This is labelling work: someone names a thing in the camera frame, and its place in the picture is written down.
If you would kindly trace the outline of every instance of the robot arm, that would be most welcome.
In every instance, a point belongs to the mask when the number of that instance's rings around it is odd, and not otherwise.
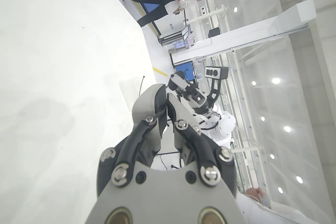
[[[186,81],[182,71],[171,75],[168,87],[186,99],[198,115],[211,117],[211,109],[221,93],[221,82],[228,78],[228,67],[205,67],[204,76],[212,80],[208,96],[205,96],[195,84]]]
[[[212,80],[208,96],[205,96],[196,85],[186,81],[181,71],[171,75],[168,87],[188,102],[200,119],[201,130],[207,136],[221,146],[230,148],[235,118],[226,111],[222,112],[216,104],[220,95],[221,81],[228,77],[228,67],[206,67],[204,76]]]
[[[150,168],[161,148],[167,113],[174,145],[185,162],[169,172]],[[148,88],[132,116],[130,135],[100,157],[98,199],[86,224],[245,223],[235,202],[232,153],[200,133],[197,120],[173,94],[166,94],[165,85]]]

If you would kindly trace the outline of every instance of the white floor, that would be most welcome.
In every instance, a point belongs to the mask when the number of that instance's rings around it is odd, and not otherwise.
[[[0,8],[0,223],[83,224],[101,152],[131,132],[143,75],[143,90],[167,82],[153,66],[169,75],[170,60],[120,0]]]
[[[139,5],[133,3],[130,0],[126,2],[123,0],[119,1],[124,5],[124,7],[129,11],[134,19],[138,20],[141,17]],[[144,32],[150,60],[154,69],[156,82],[167,84],[168,76],[174,72],[170,56],[167,50],[159,44],[156,35],[149,25],[144,26],[142,30]]]

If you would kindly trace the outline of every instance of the metal screw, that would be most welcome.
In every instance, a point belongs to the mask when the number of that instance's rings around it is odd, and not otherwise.
[[[228,148],[222,146],[222,151],[219,154],[219,158],[222,161],[224,161],[226,163],[229,163],[230,161],[233,160],[233,154],[232,154],[232,152]]]
[[[154,117],[152,115],[146,116],[146,122],[147,123],[152,123],[154,121]]]
[[[123,178],[125,178],[127,175],[127,170],[126,169],[123,169],[123,168],[118,168],[115,172],[115,176],[114,178],[117,180],[117,181],[121,181]]]
[[[122,186],[127,182],[126,176],[127,176],[127,169],[129,168],[129,165],[119,164],[112,172],[111,175],[111,181],[115,186]]]
[[[188,123],[185,120],[180,120],[177,125],[179,128],[185,128]]]
[[[208,167],[205,169],[205,177],[207,177],[210,181],[215,180],[217,178],[217,173],[213,167]]]
[[[219,184],[219,182],[221,181],[221,174],[218,170],[218,168],[214,165],[211,167],[207,167],[205,169],[204,166],[201,166],[200,169],[200,174],[201,174],[201,178],[202,180],[210,186],[216,186]]]
[[[200,132],[200,129],[199,129],[199,127],[197,127],[197,126],[193,126],[193,129],[198,133],[198,132]]]
[[[114,158],[116,155],[116,151],[114,148],[107,148],[104,152],[101,154],[101,162],[103,163],[108,158]]]

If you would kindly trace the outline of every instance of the person's hand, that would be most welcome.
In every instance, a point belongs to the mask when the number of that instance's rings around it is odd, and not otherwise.
[[[264,197],[264,192],[263,192],[263,190],[260,188],[260,187],[258,187],[257,188],[257,194],[260,194],[262,197]]]

